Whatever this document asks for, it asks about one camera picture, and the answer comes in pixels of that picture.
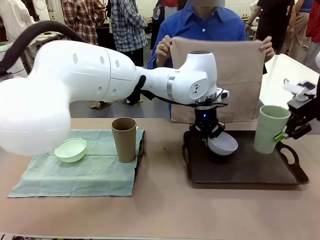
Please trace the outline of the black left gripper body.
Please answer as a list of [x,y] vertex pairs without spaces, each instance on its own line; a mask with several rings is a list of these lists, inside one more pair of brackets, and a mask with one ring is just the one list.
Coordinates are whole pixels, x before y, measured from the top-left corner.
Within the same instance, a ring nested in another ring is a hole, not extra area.
[[219,120],[217,118],[217,108],[210,109],[194,109],[196,129],[216,129],[219,128]]

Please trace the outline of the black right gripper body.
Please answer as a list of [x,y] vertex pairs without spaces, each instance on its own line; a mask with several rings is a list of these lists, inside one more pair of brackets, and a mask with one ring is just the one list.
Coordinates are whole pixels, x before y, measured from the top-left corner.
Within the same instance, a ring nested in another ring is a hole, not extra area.
[[311,117],[312,103],[312,99],[306,101],[297,101],[296,99],[292,99],[287,103],[290,111],[290,117],[294,117],[294,132],[291,138],[299,139],[312,130],[309,123],[313,119]]

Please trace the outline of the person's left hand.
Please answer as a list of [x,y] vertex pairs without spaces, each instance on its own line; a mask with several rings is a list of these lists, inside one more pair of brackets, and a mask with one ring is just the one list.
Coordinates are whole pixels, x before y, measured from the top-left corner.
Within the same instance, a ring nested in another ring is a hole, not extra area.
[[267,36],[261,44],[260,50],[265,53],[264,62],[266,63],[275,55],[275,51],[272,46],[272,37]]

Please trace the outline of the person's right hand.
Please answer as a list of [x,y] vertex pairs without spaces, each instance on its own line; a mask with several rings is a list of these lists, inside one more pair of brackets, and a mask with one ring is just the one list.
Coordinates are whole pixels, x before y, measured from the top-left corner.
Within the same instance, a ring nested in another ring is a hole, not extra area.
[[165,62],[171,56],[172,39],[166,35],[156,47],[156,57],[159,62]]

